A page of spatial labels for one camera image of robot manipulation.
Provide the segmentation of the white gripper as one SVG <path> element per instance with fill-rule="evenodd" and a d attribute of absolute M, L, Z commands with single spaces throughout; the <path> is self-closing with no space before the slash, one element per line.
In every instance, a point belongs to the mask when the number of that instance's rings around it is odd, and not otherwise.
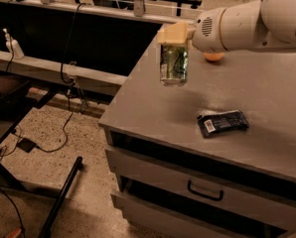
<path fill-rule="evenodd" d="M 224 52 L 221 37 L 221 20 L 225 7 L 201 13 L 195 27 L 187 22 L 178 22 L 158 31 L 157 42 L 161 45 L 184 45 L 192 39 L 195 48 L 203 53 L 217 54 Z"/>

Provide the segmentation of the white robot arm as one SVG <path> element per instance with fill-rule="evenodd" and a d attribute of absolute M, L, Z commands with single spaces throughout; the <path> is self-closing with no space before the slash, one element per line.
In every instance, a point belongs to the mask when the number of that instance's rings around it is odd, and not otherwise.
<path fill-rule="evenodd" d="M 217 54 L 253 52 L 296 52 L 296 0 L 256 0 L 201 13 L 194 25 L 186 22 L 158 31 L 160 45 L 183 47 Z"/>

